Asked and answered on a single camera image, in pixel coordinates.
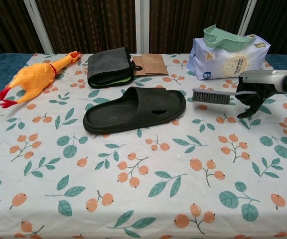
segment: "white package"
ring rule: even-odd
[[[203,38],[193,39],[187,68],[199,80],[238,77],[248,70],[260,70],[270,44],[256,35],[241,51],[207,47]]]

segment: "black slide sandal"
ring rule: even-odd
[[[117,133],[167,123],[185,109],[180,91],[165,88],[129,87],[122,97],[91,107],[85,113],[85,130]]]

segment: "gray brush bristles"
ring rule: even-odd
[[[192,100],[198,102],[228,105],[230,102],[230,96],[204,92],[193,92]]]

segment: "blue logo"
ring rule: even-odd
[[[209,78],[211,78],[211,72],[206,71],[205,73],[203,73],[203,78],[204,78],[204,79],[209,79]]]

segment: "brush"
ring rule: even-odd
[[[204,89],[193,89],[193,101],[206,102],[213,104],[228,105],[230,96],[237,95],[257,95],[255,91],[240,91],[240,92],[226,92],[226,91],[209,91]]]

